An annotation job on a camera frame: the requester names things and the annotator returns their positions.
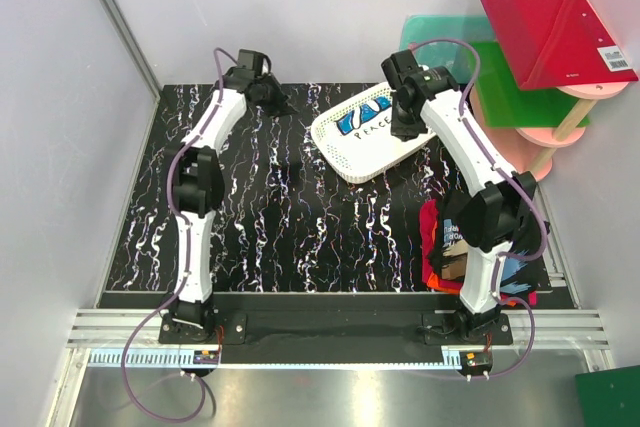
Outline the black t shirt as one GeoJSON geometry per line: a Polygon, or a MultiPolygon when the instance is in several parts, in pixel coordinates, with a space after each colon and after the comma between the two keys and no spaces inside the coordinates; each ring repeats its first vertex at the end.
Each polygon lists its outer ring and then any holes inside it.
{"type": "MultiPolygon", "coordinates": [[[[467,193],[451,190],[443,198],[430,200],[421,208],[422,281],[433,290],[457,295],[462,288],[468,244],[454,219],[468,199],[467,193]]],[[[505,260],[500,281],[503,297],[518,296],[535,303],[534,292],[548,285],[543,259],[522,259],[537,251],[540,244],[540,229],[536,222],[513,241],[513,255],[505,260]]]]}

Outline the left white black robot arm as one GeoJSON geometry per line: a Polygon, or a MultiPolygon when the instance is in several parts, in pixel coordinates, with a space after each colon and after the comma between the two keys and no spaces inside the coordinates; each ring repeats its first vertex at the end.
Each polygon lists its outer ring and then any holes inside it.
{"type": "Polygon", "coordinates": [[[264,53],[241,49],[228,69],[213,51],[218,74],[212,98],[200,119],[167,149],[167,203],[178,231],[178,272],[174,293],[162,307],[163,330],[180,332],[196,343],[216,331],[210,241],[215,212],[221,206],[225,184],[219,153],[234,126],[251,107],[270,117],[291,115],[295,109],[272,73],[264,53]]]}

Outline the orange t shirt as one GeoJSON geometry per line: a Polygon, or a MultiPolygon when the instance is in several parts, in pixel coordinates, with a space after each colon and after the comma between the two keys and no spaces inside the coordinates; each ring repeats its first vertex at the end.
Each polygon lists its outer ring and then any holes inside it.
{"type": "Polygon", "coordinates": [[[435,272],[424,274],[423,281],[432,290],[456,296],[460,294],[463,286],[460,281],[443,280],[435,272]]]}

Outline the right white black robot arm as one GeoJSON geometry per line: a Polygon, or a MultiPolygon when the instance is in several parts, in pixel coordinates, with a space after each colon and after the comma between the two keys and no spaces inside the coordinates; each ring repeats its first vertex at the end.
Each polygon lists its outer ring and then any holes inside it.
{"type": "Polygon", "coordinates": [[[466,106],[469,90],[447,68],[424,68],[410,50],[391,54],[381,68],[391,89],[392,136],[407,142],[431,129],[466,183],[469,198],[455,221],[468,245],[462,307],[446,325],[463,342],[476,343],[508,302],[499,287],[506,261],[531,262],[546,248],[546,225],[533,203],[537,181],[494,147],[466,106]]]}

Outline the white plastic laundry basket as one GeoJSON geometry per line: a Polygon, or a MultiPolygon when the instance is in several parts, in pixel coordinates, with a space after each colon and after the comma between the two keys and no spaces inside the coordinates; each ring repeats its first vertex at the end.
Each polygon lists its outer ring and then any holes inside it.
{"type": "Polygon", "coordinates": [[[435,137],[435,133],[428,130],[427,134],[403,142],[391,135],[391,125],[374,131],[363,140],[342,136],[334,121],[356,105],[377,96],[387,96],[392,102],[391,89],[386,82],[333,106],[320,114],[310,126],[311,138],[325,160],[339,177],[353,184],[367,182],[384,173],[435,137]]]}

